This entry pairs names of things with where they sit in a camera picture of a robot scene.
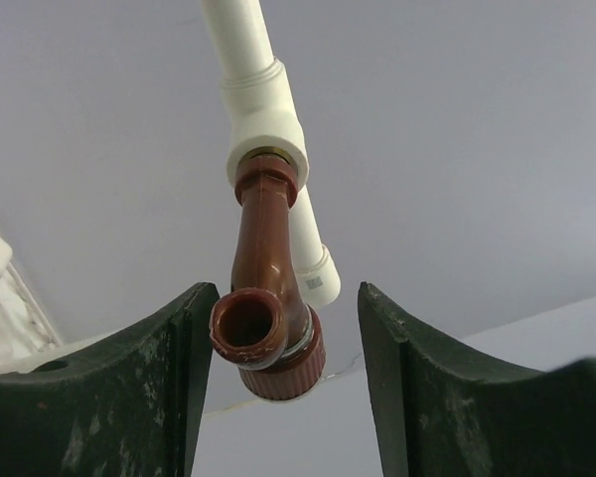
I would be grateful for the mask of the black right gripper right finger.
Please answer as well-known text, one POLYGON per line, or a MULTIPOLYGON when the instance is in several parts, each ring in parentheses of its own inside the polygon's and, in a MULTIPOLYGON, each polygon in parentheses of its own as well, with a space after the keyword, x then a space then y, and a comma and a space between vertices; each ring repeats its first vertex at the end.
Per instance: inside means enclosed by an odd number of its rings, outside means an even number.
POLYGON ((367 282, 358 316, 384 475, 596 476, 596 357, 512 364, 367 282))

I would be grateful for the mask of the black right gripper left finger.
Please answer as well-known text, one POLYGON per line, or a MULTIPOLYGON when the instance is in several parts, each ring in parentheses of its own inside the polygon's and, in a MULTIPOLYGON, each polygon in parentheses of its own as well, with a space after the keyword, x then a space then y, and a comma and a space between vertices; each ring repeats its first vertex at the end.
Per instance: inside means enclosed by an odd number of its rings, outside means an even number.
POLYGON ((190 475, 218 298, 196 284, 88 347, 0 374, 0 477, 190 475))

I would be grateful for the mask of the white PVC pipe frame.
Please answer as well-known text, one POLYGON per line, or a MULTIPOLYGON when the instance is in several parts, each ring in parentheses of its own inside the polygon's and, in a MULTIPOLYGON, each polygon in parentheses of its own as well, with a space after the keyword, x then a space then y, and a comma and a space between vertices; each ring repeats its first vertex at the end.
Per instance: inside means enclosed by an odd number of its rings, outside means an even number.
POLYGON ((308 177, 257 1, 0 1, 0 368, 226 282, 238 166, 308 177))

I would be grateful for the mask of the brown plastic faucet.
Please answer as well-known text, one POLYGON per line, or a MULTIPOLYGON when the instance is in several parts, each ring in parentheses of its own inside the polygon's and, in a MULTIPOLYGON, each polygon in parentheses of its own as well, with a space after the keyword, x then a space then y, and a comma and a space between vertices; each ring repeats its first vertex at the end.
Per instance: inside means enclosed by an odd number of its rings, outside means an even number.
POLYGON ((237 166, 234 193, 241 217, 230 292, 214 305, 210 339, 255 396, 294 400, 317 385, 326 364, 320 320, 291 260, 297 174, 280 156, 259 153, 237 166))

